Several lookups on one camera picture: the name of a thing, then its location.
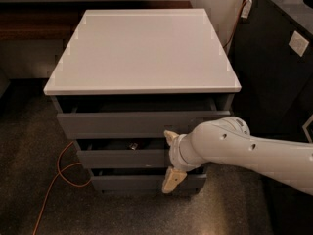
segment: desk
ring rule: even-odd
[[[44,92],[96,189],[160,190],[163,131],[228,116],[240,89],[204,9],[89,10]],[[127,150],[134,139],[144,146]],[[179,189],[205,179],[202,167]]]

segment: bottom drawer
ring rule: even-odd
[[[96,190],[100,191],[161,191],[166,168],[153,170],[92,170],[94,176],[91,181]],[[178,190],[195,191],[201,189],[206,181],[204,167],[189,172],[187,178],[177,187]]]

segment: floor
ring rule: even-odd
[[[0,234],[31,234],[59,152],[68,144],[43,82],[13,81],[0,101]],[[73,148],[62,165],[77,162]],[[66,173],[82,183],[82,167]],[[77,189],[60,178],[37,234],[274,234],[263,179],[238,167],[211,164],[192,197],[109,195]]]

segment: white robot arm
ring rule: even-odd
[[[225,117],[198,125],[188,135],[165,131],[174,167],[167,170],[164,193],[176,188],[187,171],[214,162],[237,165],[313,195],[313,145],[250,136],[246,123]]]

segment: white tabletop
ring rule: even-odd
[[[204,9],[86,11],[46,95],[238,92]]]

